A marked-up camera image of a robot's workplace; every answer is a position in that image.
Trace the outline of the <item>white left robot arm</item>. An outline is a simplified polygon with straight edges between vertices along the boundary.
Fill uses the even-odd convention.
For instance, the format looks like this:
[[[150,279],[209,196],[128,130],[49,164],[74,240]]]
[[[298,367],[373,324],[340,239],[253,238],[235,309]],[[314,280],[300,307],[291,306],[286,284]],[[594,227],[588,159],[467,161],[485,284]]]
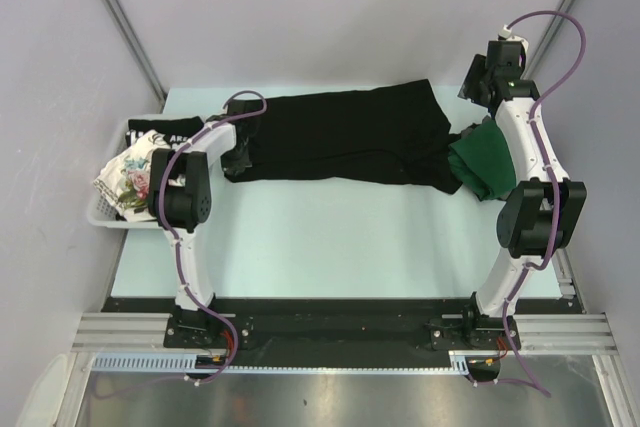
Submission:
[[[259,93],[243,90],[210,117],[178,148],[152,154],[147,205],[173,252],[178,276],[175,306],[166,325],[163,346],[169,349],[232,349],[237,335],[231,322],[213,311],[215,292],[208,272],[202,232],[212,210],[210,171],[231,155],[232,167],[248,165],[246,141],[240,135],[249,119],[267,111]]]

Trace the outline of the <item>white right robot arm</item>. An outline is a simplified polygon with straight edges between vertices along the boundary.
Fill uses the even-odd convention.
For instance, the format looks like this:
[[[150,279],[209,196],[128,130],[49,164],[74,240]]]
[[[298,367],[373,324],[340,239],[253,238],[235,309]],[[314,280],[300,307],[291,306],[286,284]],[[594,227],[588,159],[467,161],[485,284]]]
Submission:
[[[585,184],[571,180],[555,155],[535,82],[522,77],[526,51],[522,38],[490,41],[485,54],[475,55],[458,93],[496,121],[517,181],[496,221],[498,257],[455,330],[456,345],[473,350],[518,339],[513,315],[521,290],[569,244],[587,196]]]

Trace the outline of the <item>plain black t-shirt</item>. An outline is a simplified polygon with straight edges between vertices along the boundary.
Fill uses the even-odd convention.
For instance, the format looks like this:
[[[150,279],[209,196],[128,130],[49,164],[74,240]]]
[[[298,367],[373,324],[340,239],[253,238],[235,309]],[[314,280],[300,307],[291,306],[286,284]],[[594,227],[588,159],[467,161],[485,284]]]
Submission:
[[[252,166],[232,182],[343,178],[385,185],[461,186],[451,172],[451,123],[431,83],[266,99],[249,143]]]

